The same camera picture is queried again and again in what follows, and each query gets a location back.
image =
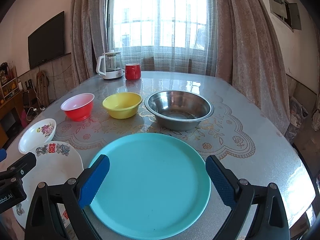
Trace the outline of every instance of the red bowl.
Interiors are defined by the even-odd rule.
[[[82,121],[91,115],[93,99],[94,94],[91,93],[75,95],[62,103],[61,110],[72,121]]]

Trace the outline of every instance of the white wall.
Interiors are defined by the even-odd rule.
[[[299,0],[287,0],[297,3],[300,13],[302,30],[292,32],[270,12],[269,0],[263,1],[278,36],[286,73],[317,93],[319,55],[313,22],[306,8]]]
[[[27,72],[28,36],[61,11],[65,11],[65,53],[71,52],[71,0],[16,0],[0,23],[0,63],[11,62],[17,75]]]

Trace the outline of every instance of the electric kettle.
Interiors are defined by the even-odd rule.
[[[97,73],[103,77],[103,79],[114,79],[123,76],[121,52],[103,53],[97,60]]]

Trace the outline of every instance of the floral bowl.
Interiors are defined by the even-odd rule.
[[[32,125],[21,137],[18,145],[19,152],[27,154],[39,144],[52,141],[56,132],[57,123],[48,118]]]

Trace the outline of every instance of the television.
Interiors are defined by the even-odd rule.
[[[28,52],[30,69],[65,55],[64,11],[44,23],[28,37]]]

